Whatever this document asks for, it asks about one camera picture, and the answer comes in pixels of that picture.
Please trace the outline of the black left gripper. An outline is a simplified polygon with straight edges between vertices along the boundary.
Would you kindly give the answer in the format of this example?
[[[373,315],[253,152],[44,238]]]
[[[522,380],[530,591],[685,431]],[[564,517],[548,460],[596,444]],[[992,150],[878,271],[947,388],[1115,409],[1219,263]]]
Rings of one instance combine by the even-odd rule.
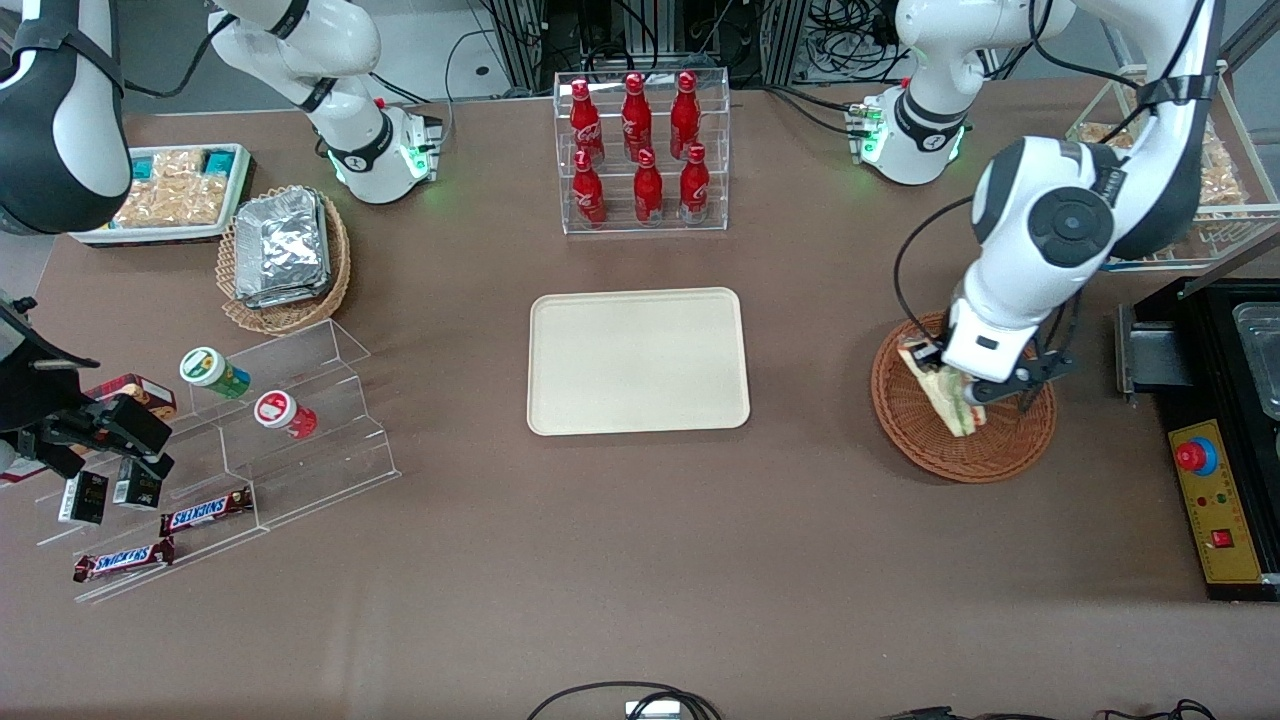
[[[977,379],[942,360],[943,351],[927,340],[905,341],[905,363],[925,396],[941,407],[982,407],[1004,398],[1004,387]]]

